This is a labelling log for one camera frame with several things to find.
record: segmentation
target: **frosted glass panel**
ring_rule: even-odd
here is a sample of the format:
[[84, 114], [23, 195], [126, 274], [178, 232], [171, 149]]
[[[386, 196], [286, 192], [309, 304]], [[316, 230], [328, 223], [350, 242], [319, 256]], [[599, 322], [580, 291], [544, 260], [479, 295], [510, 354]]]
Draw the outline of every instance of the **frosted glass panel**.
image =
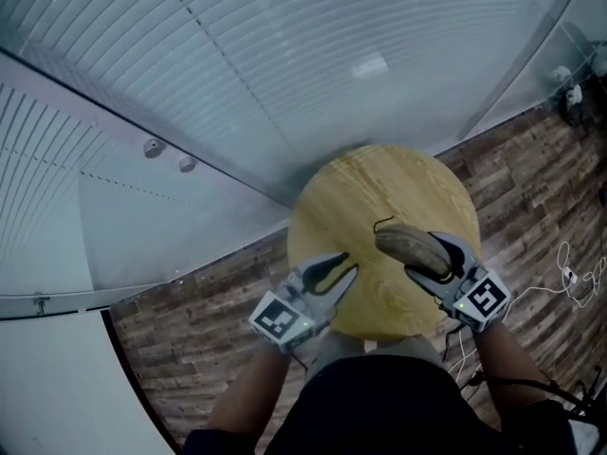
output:
[[0, 16], [13, 52], [40, 47], [293, 204], [343, 150], [455, 141], [566, 1], [5, 0]]
[[[142, 130], [6, 57], [0, 65], [0, 317], [31, 310], [32, 300], [4, 300], [20, 295], [60, 294], [51, 310], [106, 305], [286, 218], [203, 163], [181, 172], [186, 155], [171, 146], [146, 158]], [[82, 291], [99, 293], [61, 296]]]
[[[476, 125], [482, 132], [548, 100], [592, 75], [591, 62], [607, 39], [607, 0], [572, 0], [560, 22], [534, 58]], [[555, 78], [559, 67], [572, 74], [565, 82]]]

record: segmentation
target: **white cable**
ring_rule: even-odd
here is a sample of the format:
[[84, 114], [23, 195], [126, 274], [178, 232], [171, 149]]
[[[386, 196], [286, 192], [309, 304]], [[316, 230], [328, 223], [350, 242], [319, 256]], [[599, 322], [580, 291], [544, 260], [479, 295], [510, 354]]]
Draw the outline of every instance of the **white cable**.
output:
[[[561, 252], [564, 247], [566, 248], [565, 249], [566, 250], [565, 259], [561, 263], [561, 261], [560, 261]], [[607, 257], [602, 256], [600, 258], [600, 260], [597, 261], [597, 264], [595, 264], [595, 267], [592, 269], [592, 271], [587, 272], [582, 277], [582, 280], [584, 282], [592, 281], [592, 293], [590, 295], [588, 295], [588, 299], [586, 300], [586, 302], [582, 303], [581, 301], [576, 299], [573, 295], [571, 295], [571, 292], [569, 291], [569, 289], [571, 288], [571, 281], [569, 278], [567, 278], [567, 276], [565, 275], [565, 271], [564, 271], [565, 268], [567, 267], [567, 263], [569, 261], [569, 249], [570, 249], [569, 243], [567, 241], [563, 241], [561, 243], [561, 245], [559, 246], [559, 251], [557, 253], [557, 268], [561, 271], [562, 290], [553, 290], [552, 288], [546, 288], [544, 286], [529, 286], [521, 295], [519, 295], [516, 299], [514, 299], [510, 303], [510, 305], [506, 309], [506, 314], [504, 315], [503, 320], [506, 320], [506, 318], [508, 317], [508, 314], [510, 313], [510, 309], [512, 308], [512, 305], [514, 305], [517, 301], [519, 301], [522, 297], [524, 297], [531, 290], [540, 290], [540, 291], [546, 291], [546, 292], [555, 293], [555, 294], [566, 293], [567, 297], [569, 297], [569, 299], [574, 301], [579, 308], [584, 308], [593, 297], [598, 295], [598, 291], [600, 289], [600, 278], [601, 278], [603, 272], [605, 271], [605, 268], [607, 267]], [[455, 382], [458, 382], [460, 376], [462, 375], [462, 371], [464, 370], [464, 366], [466, 365], [466, 359], [476, 352], [476, 349], [474, 349], [470, 353], [466, 354], [466, 352], [464, 351], [464, 342], [462, 341], [462, 331], [461, 330], [459, 331], [459, 347], [462, 351], [462, 358], [460, 360], [458, 360], [455, 364], [453, 364], [447, 370], [447, 372], [450, 373], [458, 365], [461, 364], [459, 371], [457, 372], [457, 375], [455, 376]], [[474, 375], [479, 370], [480, 367], [481, 367], [481, 365], [479, 364], [476, 367], [476, 369], [474, 370], [474, 373], [472, 375]]]

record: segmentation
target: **wooden tabletop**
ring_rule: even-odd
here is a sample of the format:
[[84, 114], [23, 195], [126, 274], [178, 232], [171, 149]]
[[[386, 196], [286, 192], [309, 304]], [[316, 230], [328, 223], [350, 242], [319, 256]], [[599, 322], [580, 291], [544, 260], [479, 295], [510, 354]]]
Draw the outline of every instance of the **wooden tabletop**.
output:
[[324, 166], [307, 184], [288, 232], [291, 267], [320, 253], [347, 251], [359, 277], [333, 327], [385, 340], [431, 330], [443, 317], [402, 264], [375, 247], [374, 223], [394, 216], [426, 231], [465, 239], [480, 256], [476, 211], [457, 177], [431, 156], [395, 145], [366, 146]]

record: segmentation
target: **forearm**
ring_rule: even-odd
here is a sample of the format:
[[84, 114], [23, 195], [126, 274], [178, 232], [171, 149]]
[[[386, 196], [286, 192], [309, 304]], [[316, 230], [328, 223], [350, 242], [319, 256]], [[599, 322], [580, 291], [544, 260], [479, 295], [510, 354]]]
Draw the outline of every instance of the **forearm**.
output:
[[207, 429], [251, 436], [259, 440], [285, 383], [290, 357], [263, 343], [253, 359], [219, 398]]
[[[491, 324], [474, 337], [481, 358], [483, 372], [487, 376], [507, 379], [526, 379], [548, 383], [529, 354], [516, 341], [501, 321]], [[487, 383], [493, 404], [501, 416], [543, 401], [545, 396], [528, 386], [498, 386]]]

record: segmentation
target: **wood-look floor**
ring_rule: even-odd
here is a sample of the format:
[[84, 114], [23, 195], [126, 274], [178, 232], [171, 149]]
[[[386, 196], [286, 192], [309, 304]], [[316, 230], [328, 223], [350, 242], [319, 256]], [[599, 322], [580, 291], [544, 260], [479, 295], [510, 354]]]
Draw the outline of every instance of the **wood-look floor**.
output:
[[[598, 202], [607, 176], [607, 136], [592, 108], [575, 130], [556, 114], [532, 110], [440, 156], [478, 210], [487, 265], [515, 295], [532, 285], [561, 289], [557, 251], [562, 241], [571, 246], [569, 265], [579, 276], [572, 293], [585, 298], [592, 292], [581, 277], [600, 257], [607, 222]], [[281, 231], [181, 282], [113, 307], [120, 342], [141, 387], [179, 443], [204, 426], [218, 396], [249, 359], [257, 339], [247, 317], [287, 270]], [[601, 286], [599, 295], [579, 309], [564, 294], [533, 290], [514, 305], [506, 325], [550, 377], [573, 390], [577, 379], [592, 378], [596, 364], [607, 367], [606, 299]], [[441, 324], [429, 335], [439, 350], [451, 326]], [[464, 338], [469, 352], [471, 340], [468, 334]], [[447, 365], [459, 358], [455, 337]], [[477, 362], [474, 356], [468, 359], [462, 380]], [[285, 419], [303, 376], [293, 362], [260, 447]], [[471, 394], [471, 388], [464, 390], [466, 398]], [[470, 403], [497, 425], [485, 388]]]

